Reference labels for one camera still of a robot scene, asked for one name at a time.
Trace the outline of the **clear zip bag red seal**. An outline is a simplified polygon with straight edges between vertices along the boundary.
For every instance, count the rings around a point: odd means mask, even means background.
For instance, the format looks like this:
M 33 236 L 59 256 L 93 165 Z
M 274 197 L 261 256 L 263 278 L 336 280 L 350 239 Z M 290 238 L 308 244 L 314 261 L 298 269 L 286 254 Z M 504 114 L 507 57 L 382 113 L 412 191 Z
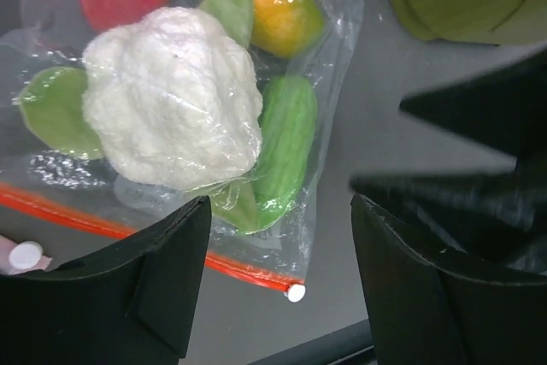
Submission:
M 363 0 L 20 0 L 1 210 L 125 238 L 208 197 L 206 265 L 292 302 Z

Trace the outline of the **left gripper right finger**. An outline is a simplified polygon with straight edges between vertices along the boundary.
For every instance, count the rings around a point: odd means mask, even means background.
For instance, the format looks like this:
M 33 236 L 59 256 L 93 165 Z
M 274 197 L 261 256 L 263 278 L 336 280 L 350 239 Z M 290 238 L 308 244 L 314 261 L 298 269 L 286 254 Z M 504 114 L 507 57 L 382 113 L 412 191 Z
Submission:
M 380 364 L 544 364 L 546 278 L 449 247 L 355 194 L 351 226 Z

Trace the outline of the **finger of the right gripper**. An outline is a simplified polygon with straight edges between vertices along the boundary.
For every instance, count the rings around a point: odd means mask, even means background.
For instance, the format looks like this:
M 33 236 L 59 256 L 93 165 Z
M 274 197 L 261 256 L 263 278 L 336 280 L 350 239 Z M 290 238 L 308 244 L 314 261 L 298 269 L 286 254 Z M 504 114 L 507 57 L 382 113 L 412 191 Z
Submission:
M 471 256 L 546 273 L 546 170 L 355 176 L 351 188 Z
M 546 152 L 546 54 L 404 98 L 399 109 L 519 160 Z

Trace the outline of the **fake green cucumber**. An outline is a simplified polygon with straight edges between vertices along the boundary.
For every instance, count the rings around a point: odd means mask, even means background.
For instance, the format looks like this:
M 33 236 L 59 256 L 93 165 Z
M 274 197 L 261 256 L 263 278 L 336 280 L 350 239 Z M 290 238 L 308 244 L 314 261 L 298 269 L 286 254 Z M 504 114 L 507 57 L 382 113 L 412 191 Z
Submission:
M 295 205 L 315 138 L 318 107 L 313 86 L 298 75 L 272 79 L 262 96 L 262 152 L 252 170 L 260 231 Z

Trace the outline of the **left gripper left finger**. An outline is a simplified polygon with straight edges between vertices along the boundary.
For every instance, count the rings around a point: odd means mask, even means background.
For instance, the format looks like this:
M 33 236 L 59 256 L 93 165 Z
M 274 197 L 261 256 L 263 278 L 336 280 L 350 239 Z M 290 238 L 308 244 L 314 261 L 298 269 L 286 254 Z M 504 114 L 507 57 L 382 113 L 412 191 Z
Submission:
M 1 278 L 4 364 L 175 364 L 185 357 L 211 225 L 198 197 L 51 271 Z

